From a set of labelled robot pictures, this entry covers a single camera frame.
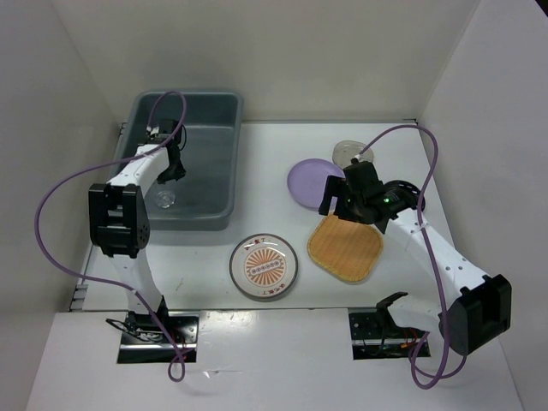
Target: sunburst design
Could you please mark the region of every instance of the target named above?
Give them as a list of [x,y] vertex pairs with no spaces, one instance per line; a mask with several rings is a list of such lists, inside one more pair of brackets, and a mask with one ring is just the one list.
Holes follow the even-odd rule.
[[280,281],[285,273],[285,258],[276,250],[263,247],[246,258],[249,281],[260,287],[270,287]]

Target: wall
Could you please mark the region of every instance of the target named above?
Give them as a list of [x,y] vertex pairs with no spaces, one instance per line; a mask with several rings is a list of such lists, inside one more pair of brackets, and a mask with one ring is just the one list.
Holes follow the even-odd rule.
[[52,0],[118,120],[154,87],[248,120],[416,118],[477,0]]
[[[45,0],[0,2],[0,409],[24,409],[53,313],[74,281],[35,244],[33,214],[55,181],[111,156],[116,124],[55,10]],[[80,269],[89,176],[44,214],[51,251]]]
[[455,243],[513,284],[502,343],[527,411],[548,409],[548,18],[534,0],[483,0],[420,122]]

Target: purple plate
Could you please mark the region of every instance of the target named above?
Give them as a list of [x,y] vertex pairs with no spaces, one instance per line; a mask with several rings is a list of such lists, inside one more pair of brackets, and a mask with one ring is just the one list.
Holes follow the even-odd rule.
[[328,176],[344,177],[344,174],[336,165],[321,158],[302,160],[288,174],[291,197],[305,207],[318,210],[324,198]]

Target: gray wall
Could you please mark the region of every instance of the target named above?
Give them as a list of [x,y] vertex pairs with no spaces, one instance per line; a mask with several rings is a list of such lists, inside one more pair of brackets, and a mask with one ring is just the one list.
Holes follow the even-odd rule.
[[153,87],[248,120],[416,118],[478,0],[52,0],[118,120]]
[[[0,409],[15,411],[26,406],[54,312],[74,287],[39,252],[34,209],[62,176],[109,158],[116,127],[48,1],[0,2],[0,56]],[[63,189],[42,224],[51,251],[77,270],[92,179]]]
[[548,18],[534,0],[483,0],[420,122],[439,138],[456,245],[513,284],[502,343],[527,411],[548,409],[547,117]]

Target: round plate with orange design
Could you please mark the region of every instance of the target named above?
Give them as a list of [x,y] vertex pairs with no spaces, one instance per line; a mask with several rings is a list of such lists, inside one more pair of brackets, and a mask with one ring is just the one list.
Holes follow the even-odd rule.
[[284,294],[297,278],[295,250],[272,234],[246,238],[230,257],[230,276],[245,295],[266,300]]

